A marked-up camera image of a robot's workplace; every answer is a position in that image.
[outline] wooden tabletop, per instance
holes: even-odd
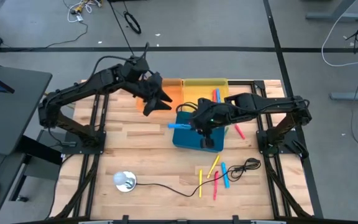
[[[265,80],[265,86],[268,97],[284,96],[280,80]],[[229,86],[230,95],[247,92],[251,92],[249,86]],[[89,124],[93,100],[93,97],[89,97],[76,102],[74,120]],[[199,184],[199,169],[203,170],[203,180],[207,181],[206,175],[216,157],[216,154],[210,152],[175,147],[172,144],[173,130],[167,128],[167,123],[174,123],[176,114],[154,111],[145,117],[136,109],[135,101],[124,90],[109,97],[106,148],[99,162],[92,219],[120,220],[123,215],[129,215],[131,220],[228,220],[233,215],[238,215],[240,219],[273,218],[266,171],[255,136],[258,128],[256,119],[239,124],[246,136],[245,140],[241,139],[234,126],[229,127],[220,162],[230,167],[243,165],[246,159],[253,157],[260,159],[262,166],[257,170],[249,170],[239,181],[231,182],[230,189],[225,189],[223,180],[219,180],[216,201],[213,200],[213,182],[203,186],[201,198],[198,193],[189,198],[158,186],[138,185],[129,193],[118,191],[112,177],[116,172],[128,170],[137,176],[139,183],[160,183],[190,194]],[[274,125],[283,117],[284,114],[272,115]],[[56,215],[75,192],[82,157],[75,155],[63,165],[51,216]],[[298,156],[283,154],[280,158],[287,188],[303,209],[312,214],[310,196]],[[222,174],[220,163],[214,172],[216,170]],[[280,214],[283,215],[279,194],[277,199]],[[82,203],[81,211],[84,210],[85,203]]]

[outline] blue container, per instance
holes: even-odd
[[[191,113],[189,112],[178,112],[176,124],[188,124],[190,115]],[[203,136],[194,130],[175,129],[173,132],[172,142],[176,147],[183,147],[206,152],[221,152],[223,150],[224,142],[224,127],[215,128],[212,130],[211,138],[215,143],[213,149],[201,148],[200,141],[202,138]]]

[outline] gray floor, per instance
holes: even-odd
[[[306,21],[305,13],[330,11],[338,3],[271,0],[281,46],[321,47],[333,23]],[[119,11],[124,9],[120,2],[114,5]],[[125,28],[132,46],[140,47],[149,41],[154,47],[157,44],[161,47],[273,47],[264,5],[259,0],[149,0],[127,2],[127,6],[144,31],[136,35]],[[358,1],[349,12],[358,12]],[[88,34],[74,43],[55,47],[126,46],[108,5],[94,8],[92,14],[84,13],[83,17],[89,25]],[[343,36],[351,35],[357,28],[358,23],[338,24],[327,47],[349,47],[350,41],[345,41]],[[67,9],[61,0],[6,0],[0,11],[0,35],[11,47],[44,47],[74,39],[83,30],[80,24],[67,22]],[[0,64],[52,73],[48,88],[52,91],[87,78],[97,58],[112,54],[129,56],[127,52],[3,53]],[[282,79],[276,54],[271,52],[149,52],[147,58],[152,70],[170,78]],[[327,54],[326,58],[332,63],[346,63],[358,60],[358,54]],[[318,53],[288,53],[284,59],[293,92],[311,101],[313,120],[304,130],[324,217],[358,220],[358,145],[351,138],[351,104],[328,98],[331,91],[356,89],[358,65],[330,67]],[[115,63],[105,60],[99,68]],[[358,137],[358,103],[354,108],[354,130]],[[26,131],[32,138],[40,130],[37,119],[34,116]],[[52,192],[53,182],[30,179],[22,191],[30,201],[5,203],[0,223],[44,218]]]

